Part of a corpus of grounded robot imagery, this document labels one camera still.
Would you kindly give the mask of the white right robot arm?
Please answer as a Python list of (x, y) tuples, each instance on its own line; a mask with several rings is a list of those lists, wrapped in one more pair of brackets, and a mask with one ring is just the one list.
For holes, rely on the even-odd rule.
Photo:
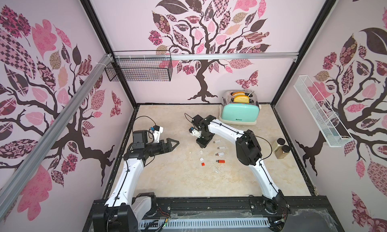
[(192, 127), (189, 132), (195, 136), (200, 148), (206, 148), (215, 135), (218, 135), (235, 145), (239, 162), (248, 166), (257, 179), (264, 198), (264, 210), (269, 214), (276, 214), (281, 207), (286, 208), (282, 191), (274, 183), (262, 158), (262, 149), (252, 130), (238, 130), (222, 123), (216, 117), (209, 115), (205, 118), (196, 115), (191, 118)]

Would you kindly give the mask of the glass spice jar far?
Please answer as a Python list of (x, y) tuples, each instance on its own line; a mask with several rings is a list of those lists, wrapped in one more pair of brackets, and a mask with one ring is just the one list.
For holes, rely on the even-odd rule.
[(277, 140), (275, 140), (275, 141), (271, 144), (272, 151), (273, 151), (273, 152), (276, 152), (278, 149), (280, 149), (282, 146), (284, 146), (285, 143), (286, 143), (285, 139), (283, 139), (283, 138), (278, 138)]

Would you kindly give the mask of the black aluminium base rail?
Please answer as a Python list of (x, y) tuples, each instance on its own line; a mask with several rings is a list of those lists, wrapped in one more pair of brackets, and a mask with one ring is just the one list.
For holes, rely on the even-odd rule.
[[(139, 232), (341, 232), (343, 227), (329, 200), (325, 196), (287, 196), (287, 207), (276, 214), (264, 210), (264, 198), (248, 197), (153, 197), (155, 210), (147, 213), (140, 222)], [(93, 202), (83, 231), (94, 232), (92, 214), (104, 200)], [(165, 229), (148, 230), (159, 219), (194, 218), (267, 218), (269, 228), (233, 229)]]

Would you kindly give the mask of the glass spice jar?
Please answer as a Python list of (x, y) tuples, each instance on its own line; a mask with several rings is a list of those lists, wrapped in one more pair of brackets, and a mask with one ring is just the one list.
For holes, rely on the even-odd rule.
[(275, 156), (277, 159), (283, 159), (291, 151), (291, 148), (288, 145), (283, 145), (275, 151)]
[(282, 146), (284, 146), (285, 143), (286, 143), (285, 139), (283, 139), (283, 138), (278, 138), (277, 140), (275, 140), (275, 141), (271, 144), (272, 151), (273, 151), (273, 152), (276, 152), (278, 149), (280, 149)]

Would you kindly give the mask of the bread slice in toaster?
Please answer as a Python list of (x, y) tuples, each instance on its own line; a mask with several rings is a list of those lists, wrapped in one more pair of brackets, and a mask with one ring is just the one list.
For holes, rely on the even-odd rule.
[(231, 101), (233, 103), (242, 103), (242, 104), (249, 104), (250, 103), (250, 95), (246, 94), (245, 92), (235, 92), (232, 93)]

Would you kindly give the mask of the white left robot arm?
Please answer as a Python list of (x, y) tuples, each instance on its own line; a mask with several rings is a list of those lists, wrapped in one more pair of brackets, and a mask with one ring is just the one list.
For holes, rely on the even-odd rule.
[(172, 152), (179, 141), (167, 138), (158, 143), (146, 143), (140, 138), (129, 146), (124, 154), (124, 168), (118, 183), (108, 200), (96, 207), (92, 214), (95, 232), (139, 232), (140, 222), (155, 210), (153, 193), (134, 197), (134, 192), (150, 157)]

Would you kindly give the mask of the mint green toaster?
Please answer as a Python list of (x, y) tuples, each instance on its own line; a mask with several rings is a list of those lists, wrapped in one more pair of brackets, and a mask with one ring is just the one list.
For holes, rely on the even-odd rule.
[[(233, 103), (232, 93), (245, 92), (250, 95), (250, 103)], [(219, 107), (219, 120), (222, 123), (235, 125), (256, 125), (261, 106), (254, 91), (233, 90), (227, 91), (222, 96), (222, 103)]]

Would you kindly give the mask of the glass spice jar near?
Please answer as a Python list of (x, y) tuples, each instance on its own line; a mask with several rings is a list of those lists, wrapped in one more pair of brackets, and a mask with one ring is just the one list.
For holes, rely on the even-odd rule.
[(283, 159), (291, 151), (291, 148), (288, 145), (283, 145), (275, 151), (275, 156), (277, 159)]

